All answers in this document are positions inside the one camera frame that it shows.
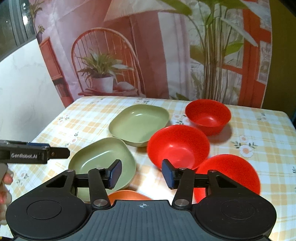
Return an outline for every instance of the flower pattern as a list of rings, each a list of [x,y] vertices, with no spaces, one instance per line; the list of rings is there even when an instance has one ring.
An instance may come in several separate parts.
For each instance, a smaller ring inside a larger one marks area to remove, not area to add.
[[[23,172],[20,177],[16,180],[16,184],[18,184],[20,187],[23,186],[23,180],[27,180],[29,178],[29,175],[25,172]]]
[[[70,117],[68,115],[61,116],[61,117],[59,117],[57,122],[58,122],[58,124],[62,124],[64,121],[67,121],[69,119],[70,119]]]
[[[248,145],[241,145],[239,152],[243,157],[251,157],[253,155],[253,148]]]
[[[295,167],[292,168],[292,172],[296,174],[296,168]]]
[[[261,113],[261,116],[258,117],[257,120],[258,120],[258,121],[266,121],[267,119],[266,119],[266,115],[265,115],[265,113],[262,112],[262,113]]]
[[[138,98],[138,100],[135,102],[136,104],[148,104],[150,100],[145,98]]]
[[[248,143],[249,138],[247,136],[241,135],[241,136],[238,137],[238,142],[239,143]]]
[[[239,152],[243,157],[251,157],[254,154],[254,149],[256,149],[257,145],[254,142],[251,143],[249,138],[243,135],[239,136],[239,140],[242,140],[242,142],[235,141],[231,143],[234,144],[236,149],[239,149]]]
[[[67,140],[67,143],[64,144],[64,147],[68,147],[69,145],[74,144],[76,141],[78,141],[78,133],[79,133],[79,132],[76,132],[76,133],[74,134],[74,136],[71,137],[70,140]]]
[[[90,104],[97,104],[99,102],[101,102],[104,98],[99,99],[98,101],[92,101]]]
[[[189,121],[186,115],[174,115],[173,119],[176,125],[188,125]]]

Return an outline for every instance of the green bowl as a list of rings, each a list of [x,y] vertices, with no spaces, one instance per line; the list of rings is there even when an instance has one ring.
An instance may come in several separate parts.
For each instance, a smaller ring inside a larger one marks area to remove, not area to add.
[[[122,140],[108,137],[82,148],[72,157],[68,168],[76,174],[84,174],[97,167],[108,168],[116,159],[122,161],[122,173],[115,188],[106,189],[110,194],[127,187],[136,173],[136,161]],[[90,201],[88,188],[78,188],[77,196]]]
[[[109,132],[128,145],[144,147],[155,132],[167,125],[169,119],[168,111],[162,107],[132,105],[111,121]]]

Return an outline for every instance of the silver screw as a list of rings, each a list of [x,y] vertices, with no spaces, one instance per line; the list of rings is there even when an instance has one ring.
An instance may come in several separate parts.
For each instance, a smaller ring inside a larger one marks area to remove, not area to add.
[[[94,205],[98,207],[103,207],[103,206],[106,206],[107,204],[108,204],[108,201],[105,199],[94,200]]]
[[[185,207],[189,204],[189,202],[186,199],[178,199],[175,201],[175,204],[179,207]]]

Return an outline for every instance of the yellow plaid tablecloth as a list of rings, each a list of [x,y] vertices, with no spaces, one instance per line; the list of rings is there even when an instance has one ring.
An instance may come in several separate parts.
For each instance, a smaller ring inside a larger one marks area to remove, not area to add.
[[[189,125],[184,114],[186,101],[129,97],[94,96],[76,100],[56,117],[34,140],[51,146],[68,147],[67,160],[50,160],[47,165],[10,165],[15,173],[9,187],[13,200],[67,169],[70,159],[81,148],[105,137],[110,121],[134,104],[167,109],[172,124]],[[210,137],[210,156],[234,154],[245,158],[256,169],[261,195],[277,211],[273,241],[296,239],[296,131],[283,112],[228,106],[232,118],[222,133]],[[145,148],[128,146],[137,162],[137,173],[129,188],[152,199],[173,199],[161,172],[149,160]],[[0,235],[12,237],[8,226]]]

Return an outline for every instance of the human hand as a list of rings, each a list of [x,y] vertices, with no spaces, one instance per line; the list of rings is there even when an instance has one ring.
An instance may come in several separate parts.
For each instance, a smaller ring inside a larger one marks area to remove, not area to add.
[[[12,196],[5,185],[10,185],[13,181],[13,172],[9,169],[2,178],[0,184],[0,225],[6,225],[7,206],[12,202]]]
[[[13,181],[12,178],[13,178],[13,172],[11,172],[10,170],[7,170],[6,174],[2,179],[2,183],[0,184],[0,204],[8,204],[11,202],[11,200],[8,200],[10,199],[10,197],[7,196],[7,193],[8,194],[10,193],[8,192],[4,184],[10,185]]]

